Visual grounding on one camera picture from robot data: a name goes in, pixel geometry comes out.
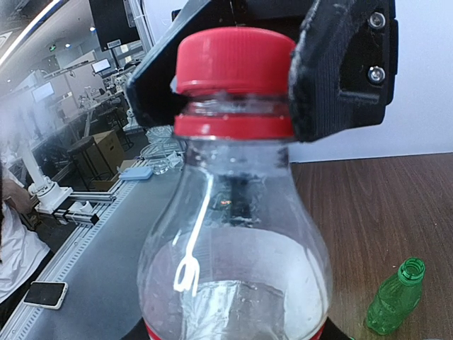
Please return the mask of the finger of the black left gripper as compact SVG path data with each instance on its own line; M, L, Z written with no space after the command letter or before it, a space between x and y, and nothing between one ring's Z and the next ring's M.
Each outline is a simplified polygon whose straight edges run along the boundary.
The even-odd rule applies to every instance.
M174 123L189 98L171 89L178 46L188 36L211 28L235 26L245 1L188 1L163 37L134 70L126 87L139 125L152 128Z
M381 124L395 79L395 1L314 1L289 69L296 138Z

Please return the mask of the red bottle cap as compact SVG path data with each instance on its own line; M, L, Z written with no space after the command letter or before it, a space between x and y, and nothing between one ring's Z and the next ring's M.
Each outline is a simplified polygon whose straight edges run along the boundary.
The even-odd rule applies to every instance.
M226 27L204 30L178 47L179 94L285 95L295 42L271 30Z

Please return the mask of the clear bottle red label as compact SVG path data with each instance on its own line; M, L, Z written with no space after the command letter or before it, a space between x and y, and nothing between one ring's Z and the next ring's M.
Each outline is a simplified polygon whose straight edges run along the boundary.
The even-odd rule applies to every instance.
M198 96L176 118L187 144L173 197L151 228L137 285L150 339L319 339L332 270L289 166L281 95ZM257 176L258 224L221 223L219 177Z

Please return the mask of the green plastic bottle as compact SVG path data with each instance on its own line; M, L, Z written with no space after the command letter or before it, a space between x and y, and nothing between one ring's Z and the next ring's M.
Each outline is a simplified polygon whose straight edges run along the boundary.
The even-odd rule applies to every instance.
M418 306L424 277L424 261L416 257L406 259L397 272L379 286L367 309L367 326L382 336L395 332Z

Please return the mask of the cardboard box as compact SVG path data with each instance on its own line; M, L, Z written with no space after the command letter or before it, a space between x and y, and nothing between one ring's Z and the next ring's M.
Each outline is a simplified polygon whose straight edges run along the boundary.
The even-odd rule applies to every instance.
M88 148L87 153L99 173L112 171L116 175L117 168L125 159L125 152L114 130L93 135L95 145Z

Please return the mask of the black stool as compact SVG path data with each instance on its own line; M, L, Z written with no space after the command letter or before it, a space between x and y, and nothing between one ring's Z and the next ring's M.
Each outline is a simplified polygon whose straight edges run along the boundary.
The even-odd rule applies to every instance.
M88 184L88 181L85 179L84 175L82 174L81 171L81 160L84 161L85 165L87 166L88 170L92 174L91 180L101 180L101 175L97 168L95 167L93 160L90 158L90 155L88 154L88 149L90 147L94 146L99 154L99 157L103 160L105 165L108 168L108 171L111 173L111 168L109 163L107 162L107 159L103 155L100 147L96 143L95 137L94 136L88 136L88 137L82 137L80 140L75 142L68 150L67 150L67 155L69 159L74 163L74 167L76 169L77 174L82 180L82 183L84 184L84 187L87 191L90 191L90 186Z

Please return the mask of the person in white shirt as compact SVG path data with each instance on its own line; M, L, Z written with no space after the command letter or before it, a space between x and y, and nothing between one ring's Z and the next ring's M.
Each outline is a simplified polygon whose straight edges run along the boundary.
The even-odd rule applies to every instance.
M21 221L21 215L33 210L29 192L5 166L1 166L1 177L1 326L4 326L54 252Z

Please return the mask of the smartphone on bench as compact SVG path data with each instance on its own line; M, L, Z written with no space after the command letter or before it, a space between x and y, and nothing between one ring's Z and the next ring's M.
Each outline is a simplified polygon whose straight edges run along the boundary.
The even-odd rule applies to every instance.
M62 306L68 287L65 282L34 281L25 294L23 303L32 307L58 310Z

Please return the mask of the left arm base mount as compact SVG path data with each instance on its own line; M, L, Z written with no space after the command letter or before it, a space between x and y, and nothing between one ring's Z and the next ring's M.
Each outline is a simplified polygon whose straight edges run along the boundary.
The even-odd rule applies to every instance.
M261 189L262 183L257 176L220 176L210 208L221 223L253 228L258 224Z

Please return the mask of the aluminium front rail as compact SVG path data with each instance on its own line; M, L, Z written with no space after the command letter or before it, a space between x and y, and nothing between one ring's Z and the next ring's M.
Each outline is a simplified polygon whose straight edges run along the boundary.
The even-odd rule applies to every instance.
M169 170L119 185L94 226L79 225L45 270L42 281L69 286L58 310L21 303L2 339L147 339L137 291L140 251L180 178Z

